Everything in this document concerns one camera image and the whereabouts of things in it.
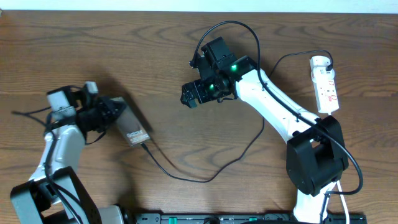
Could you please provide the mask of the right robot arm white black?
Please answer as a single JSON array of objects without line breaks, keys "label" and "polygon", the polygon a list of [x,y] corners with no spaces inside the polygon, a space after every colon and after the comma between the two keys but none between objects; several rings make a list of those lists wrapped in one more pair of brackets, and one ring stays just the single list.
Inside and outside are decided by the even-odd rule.
[{"label": "right robot arm white black", "polygon": [[199,46],[190,61],[200,79],[182,86],[180,101],[189,108],[228,95],[252,106],[287,145],[286,171],[297,188],[293,216],[298,222],[326,220],[328,198],[348,168],[341,126],[319,118],[277,88],[259,64],[236,58],[222,37]]}]

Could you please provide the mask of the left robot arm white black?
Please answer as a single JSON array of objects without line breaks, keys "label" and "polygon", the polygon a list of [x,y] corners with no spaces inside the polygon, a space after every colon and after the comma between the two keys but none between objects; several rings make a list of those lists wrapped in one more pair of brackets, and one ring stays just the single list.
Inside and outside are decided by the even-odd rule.
[{"label": "left robot arm white black", "polygon": [[119,205],[98,208],[79,180],[80,154],[87,134],[101,136],[115,123],[126,104],[99,96],[94,82],[47,92],[50,113],[42,123],[45,149],[29,180],[14,187],[10,199],[21,223],[128,223]]}]

